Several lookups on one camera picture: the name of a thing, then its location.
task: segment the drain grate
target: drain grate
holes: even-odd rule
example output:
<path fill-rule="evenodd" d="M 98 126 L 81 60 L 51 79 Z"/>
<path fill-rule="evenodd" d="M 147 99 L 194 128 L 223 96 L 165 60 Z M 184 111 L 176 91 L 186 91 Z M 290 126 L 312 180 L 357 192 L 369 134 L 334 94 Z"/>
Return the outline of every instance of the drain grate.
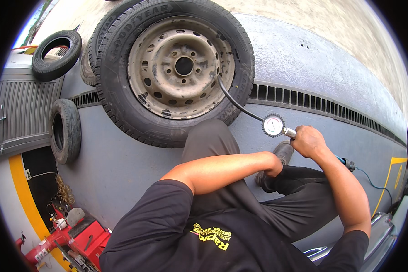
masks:
<path fill-rule="evenodd" d="M 248 103 L 285 107 L 332 117 L 338 121 L 349 123 L 384 136 L 406 148 L 404 141 L 367 115 L 361 114 L 353 108 L 330 98 L 304 90 L 287 89 L 284 86 L 254 84 Z"/>
<path fill-rule="evenodd" d="M 80 95 L 75 95 L 69 98 L 77 108 L 81 107 L 91 107 L 101 105 L 101 101 L 98 97 L 98 92 L 96 90 L 89 90 L 87 92 L 81 93 Z"/>

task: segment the hand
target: hand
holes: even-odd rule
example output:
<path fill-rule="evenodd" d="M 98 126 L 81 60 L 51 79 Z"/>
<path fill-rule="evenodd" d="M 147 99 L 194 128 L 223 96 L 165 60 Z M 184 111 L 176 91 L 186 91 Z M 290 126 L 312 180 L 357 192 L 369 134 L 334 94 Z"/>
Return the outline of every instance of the hand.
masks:
<path fill-rule="evenodd" d="M 278 159 L 278 157 L 274 153 L 267 151 L 265 151 L 264 153 L 266 153 L 266 155 L 269 157 L 269 159 L 267 159 L 267 162 L 269 163 L 268 167 L 264 170 L 265 174 L 268 177 L 278 176 L 278 174 L 283 170 L 283 164 L 281 163 L 281 160 Z"/>
<path fill-rule="evenodd" d="M 290 140 L 290 144 L 305 158 L 314 158 L 319 152 L 329 150 L 322 134 L 314 127 L 299 126 L 295 131 L 296 138 Z"/>

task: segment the steel wheel rim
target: steel wheel rim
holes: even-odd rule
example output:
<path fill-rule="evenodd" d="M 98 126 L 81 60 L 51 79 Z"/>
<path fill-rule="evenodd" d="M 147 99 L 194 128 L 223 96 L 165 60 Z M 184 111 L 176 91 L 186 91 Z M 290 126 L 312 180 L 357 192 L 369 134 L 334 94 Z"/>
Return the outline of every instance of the steel wheel rim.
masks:
<path fill-rule="evenodd" d="M 234 58 L 225 37 L 209 23 L 177 16 L 149 26 L 128 60 L 130 87 L 149 111 L 169 119 L 201 116 L 224 98 L 217 84 L 231 86 Z"/>

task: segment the small tire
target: small tire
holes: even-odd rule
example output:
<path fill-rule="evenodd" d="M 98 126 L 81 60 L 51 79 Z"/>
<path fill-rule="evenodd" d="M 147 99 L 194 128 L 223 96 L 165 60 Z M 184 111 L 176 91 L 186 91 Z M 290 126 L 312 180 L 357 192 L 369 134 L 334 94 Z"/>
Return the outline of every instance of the small tire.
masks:
<path fill-rule="evenodd" d="M 57 99 L 50 110 L 48 132 L 56 161 L 62 165 L 73 162 L 80 153 L 80 116 L 76 105 L 68 99 Z"/>
<path fill-rule="evenodd" d="M 139 3 L 141 0 L 125 0 L 111 8 L 103 18 L 101 18 L 98 25 L 95 27 L 88 45 L 88 58 L 92 71 L 95 71 L 95 59 L 98 54 L 98 47 L 104 38 L 109 27 L 121 16 L 127 9 Z"/>
<path fill-rule="evenodd" d="M 104 111 L 124 133 L 142 143 L 162 148 L 184 147 L 190 129 L 203 120 L 218 119 L 230 125 L 240 114 L 240 110 L 224 98 L 204 115 L 173 120 L 149 111 L 133 94 L 127 74 L 131 47 L 150 25 L 179 15 L 208 22 L 221 32 L 216 38 L 229 42 L 235 52 L 232 63 L 235 72 L 227 88 L 242 106 L 249 98 L 255 76 L 254 51 L 245 29 L 233 14 L 212 1 L 147 0 L 124 12 L 109 28 L 98 48 L 94 71 L 98 95 Z"/>
<path fill-rule="evenodd" d="M 60 45 L 68 47 L 68 51 L 65 55 L 56 61 L 44 61 L 44 57 L 48 51 Z M 60 78 L 76 64 L 81 49 L 82 38 L 76 31 L 61 30 L 48 36 L 41 42 L 33 54 L 33 76 L 43 82 Z"/>
<path fill-rule="evenodd" d="M 88 59 L 88 45 L 85 46 L 83 54 L 80 57 L 80 77 L 84 83 L 90 86 L 95 86 L 95 75 Z"/>

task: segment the rapide logo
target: rapide logo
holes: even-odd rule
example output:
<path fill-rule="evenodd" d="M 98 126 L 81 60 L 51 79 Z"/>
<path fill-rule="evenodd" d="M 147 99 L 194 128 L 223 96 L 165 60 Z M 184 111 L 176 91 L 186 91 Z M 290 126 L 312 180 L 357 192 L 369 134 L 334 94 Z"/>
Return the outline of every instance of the rapide logo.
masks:
<path fill-rule="evenodd" d="M 190 232 L 197 235 L 202 242 L 213 241 L 218 248 L 224 251 L 226 251 L 230 245 L 229 243 L 223 241 L 229 241 L 231 239 L 231 232 L 224 231 L 220 228 L 213 227 L 202 229 L 200 224 L 195 223 L 194 229 Z"/>

